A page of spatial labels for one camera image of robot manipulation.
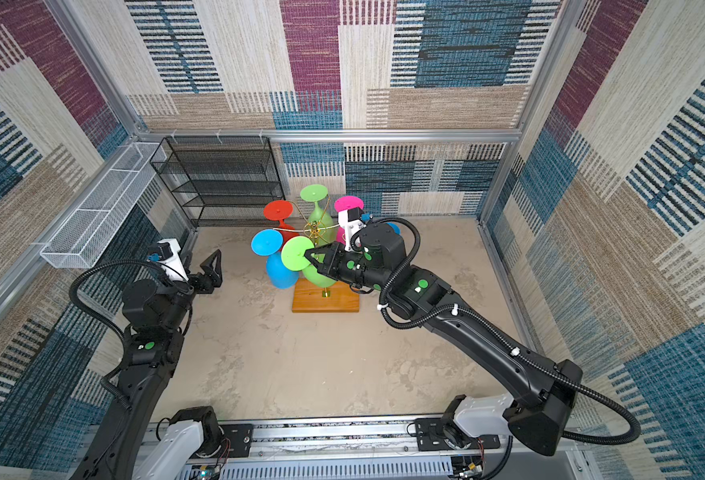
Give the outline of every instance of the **mesh organizer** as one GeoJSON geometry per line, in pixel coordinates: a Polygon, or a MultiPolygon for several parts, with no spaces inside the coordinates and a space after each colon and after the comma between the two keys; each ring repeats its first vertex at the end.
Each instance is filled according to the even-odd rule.
{"type": "Polygon", "coordinates": [[[156,143],[133,143],[40,252],[54,268],[91,268],[155,176],[156,143]]]}
{"type": "Polygon", "coordinates": [[[264,206],[285,198],[270,140],[166,137],[153,168],[194,226],[277,226],[264,206]]]}

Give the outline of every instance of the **concrete-textured floor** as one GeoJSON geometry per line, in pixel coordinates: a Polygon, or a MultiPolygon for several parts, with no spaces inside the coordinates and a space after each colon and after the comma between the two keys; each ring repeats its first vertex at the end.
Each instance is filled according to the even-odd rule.
{"type": "MultiPolygon", "coordinates": [[[[417,217],[415,265],[449,282],[478,312],[518,339],[475,221],[417,217]]],[[[180,365],[153,419],[212,405],[219,419],[442,412],[458,394],[503,387],[456,347],[424,329],[395,330],[361,297],[358,313],[292,313],[250,248],[257,228],[200,230],[193,266],[222,249],[224,283],[195,299],[180,365]]],[[[410,232],[404,234],[411,248],[410,232]]]]}

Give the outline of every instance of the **black mesh shelf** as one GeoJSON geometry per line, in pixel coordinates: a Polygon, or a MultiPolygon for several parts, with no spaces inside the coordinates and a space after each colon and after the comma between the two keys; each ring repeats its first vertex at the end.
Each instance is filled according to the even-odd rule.
{"type": "Polygon", "coordinates": [[[285,198],[268,139],[166,137],[158,150],[152,166],[193,225],[277,225],[262,213],[285,198]]]}

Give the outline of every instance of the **wooden base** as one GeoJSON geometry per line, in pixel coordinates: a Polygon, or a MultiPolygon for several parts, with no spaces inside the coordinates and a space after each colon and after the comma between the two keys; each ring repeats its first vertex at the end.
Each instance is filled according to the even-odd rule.
{"type": "Polygon", "coordinates": [[[322,295],[323,289],[306,278],[300,278],[294,286],[294,303],[291,311],[295,313],[339,313],[360,310],[360,296],[352,292],[346,283],[336,282],[328,290],[330,296],[322,295]]]}

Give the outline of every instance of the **white mesh basket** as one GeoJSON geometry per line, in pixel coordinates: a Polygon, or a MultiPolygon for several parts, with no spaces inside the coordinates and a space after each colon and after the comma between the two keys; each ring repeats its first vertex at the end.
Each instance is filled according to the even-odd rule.
{"type": "Polygon", "coordinates": [[[153,143],[133,143],[107,174],[62,223],[40,255],[54,268],[91,268],[155,176],[153,153],[165,152],[153,143]]]}

